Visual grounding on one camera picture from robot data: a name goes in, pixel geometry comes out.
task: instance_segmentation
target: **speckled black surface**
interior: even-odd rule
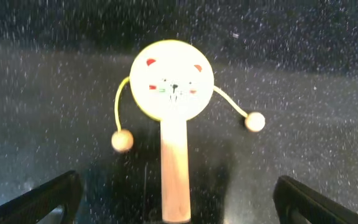
[[[193,223],[278,223],[283,174],[358,213],[358,1],[316,2],[0,1],[0,205],[75,169],[77,223],[160,220],[159,125],[128,88],[134,148],[110,138],[136,53],[175,38],[267,119],[249,133],[214,95],[188,122]]]

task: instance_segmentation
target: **red ear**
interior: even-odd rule
[[[201,65],[194,65],[194,67],[196,67],[198,69],[199,72],[202,71],[203,68],[201,68]]]
[[[150,66],[150,65],[153,64],[154,62],[155,62],[155,60],[152,59],[152,58],[149,58],[149,59],[147,59],[147,61],[146,61],[147,66]]]

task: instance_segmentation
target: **string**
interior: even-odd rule
[[[221,90],[219,87],[214,86],[214,91],[216,93],[219,93],[239,114],[241,114],[243,117],[248,117],[248,114],[243,111],[239,106],[236,105],[236,103],[228,96],[223,90]]]
[[[122,89],[124,88],[125,84],[129,82],[129,77],[126,77],[118,86],[117,93],[116,93],[116,100],[114,102],[114,116],[116,119],[116,125],[117,130],[121,131],[121,123],[119,122],[119,115],[118,115],[118,103],[119,103],[119,97],[121,95]],[[248,114],[243,111],[239,106],[236,105],[236,103],[228,96],[223,90],[221,90],[219,87],[214,86],[214,91],[216,93],[219,93],[239,114],[241,114],[243,117],[248,117]]]
[[[119,96],[121,94],[122,89],[124,88],[125,84],[129,82],[129,77],[126,77],[118,86],[117,93],[116,93],[116,100],[114,101],[114,116],[116,117],[116,125],[117,130],[121,131],[121,123],[119,122],[119,116],[118,116],[118,101]]]

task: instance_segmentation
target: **wooden ball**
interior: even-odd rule
[[[265,117],[261,113],[252,112],[248,114],[245,124],[249,131],[258,132],[265,126]]]
[[[128,130],[116,131],[111,137],[111,145],[117,152],[127,152],[134,145],[134,137]]]

